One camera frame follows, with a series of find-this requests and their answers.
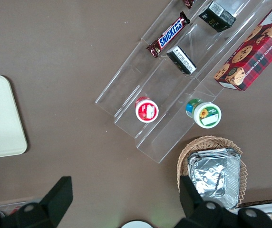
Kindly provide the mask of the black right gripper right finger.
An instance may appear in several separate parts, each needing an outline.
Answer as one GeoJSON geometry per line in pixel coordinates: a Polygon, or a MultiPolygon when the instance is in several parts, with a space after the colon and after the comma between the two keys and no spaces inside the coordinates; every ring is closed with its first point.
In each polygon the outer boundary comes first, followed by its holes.
{"type": "Polygon", "coordinates": [[[180,202],[185,218],[179,221],[180,228],[235,228],[236,215],[218,203],[203,200],[188,176],[180,176],[180,202]]]}

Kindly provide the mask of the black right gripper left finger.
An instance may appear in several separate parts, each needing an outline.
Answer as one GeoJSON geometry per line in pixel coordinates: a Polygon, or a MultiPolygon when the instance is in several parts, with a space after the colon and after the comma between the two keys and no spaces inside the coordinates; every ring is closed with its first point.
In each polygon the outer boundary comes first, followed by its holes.
{"type": "Polygon", "coordinates": [[[39,202],[23,205],[2,220],[4,228],[56,228],[73,200],[72,178],[63,176],[39,202]]]}

